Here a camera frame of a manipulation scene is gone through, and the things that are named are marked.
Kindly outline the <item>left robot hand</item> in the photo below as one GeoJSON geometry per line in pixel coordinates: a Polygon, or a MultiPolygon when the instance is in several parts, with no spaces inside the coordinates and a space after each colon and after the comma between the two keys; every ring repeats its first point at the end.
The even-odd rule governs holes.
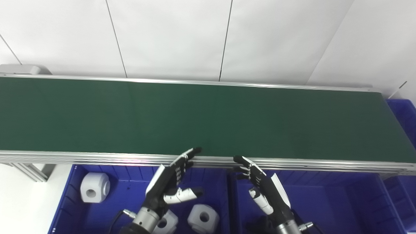
{"type": "Polygon", "coordinates": [[[201,150],[201,147],[191,148],[179,155],[169,166],[160,165],[146,189],[142,207],[162,218],[170,205],[202,197],[204,188],[179,188],[186,170],[193,166],[191,159],[201,150]]]}

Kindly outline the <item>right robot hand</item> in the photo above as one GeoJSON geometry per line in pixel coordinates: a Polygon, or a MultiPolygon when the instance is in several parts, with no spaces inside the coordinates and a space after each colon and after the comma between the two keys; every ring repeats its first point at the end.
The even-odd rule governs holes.
{"type": "Polygon", "coordinates": [[[274,227],[294,220],[289,198],[276,174],[268,176],[256,163],[244,156],[234,156],[233,161],[241,164],[233,167],[238,172],[237,179],[252,183],[248,193],[274,227]]]}

